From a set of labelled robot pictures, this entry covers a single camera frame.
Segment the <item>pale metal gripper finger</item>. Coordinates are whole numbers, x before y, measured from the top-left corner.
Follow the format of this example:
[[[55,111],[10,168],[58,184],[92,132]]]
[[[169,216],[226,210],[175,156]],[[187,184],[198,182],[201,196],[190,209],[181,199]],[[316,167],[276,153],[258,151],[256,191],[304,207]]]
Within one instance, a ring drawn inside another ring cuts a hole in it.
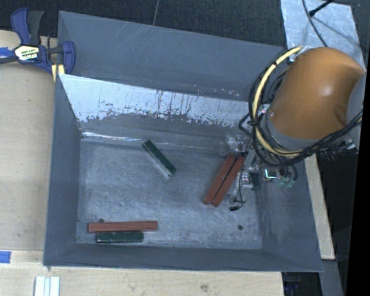
[[[222,153],[224,155],[243,155],[247,151],[248,138],[244,135],[226,135]]]
[[[246,202],[250,191],[251,178],[248,171],[239,172],[233,184],[232,202],[236,204],[243,204]]]

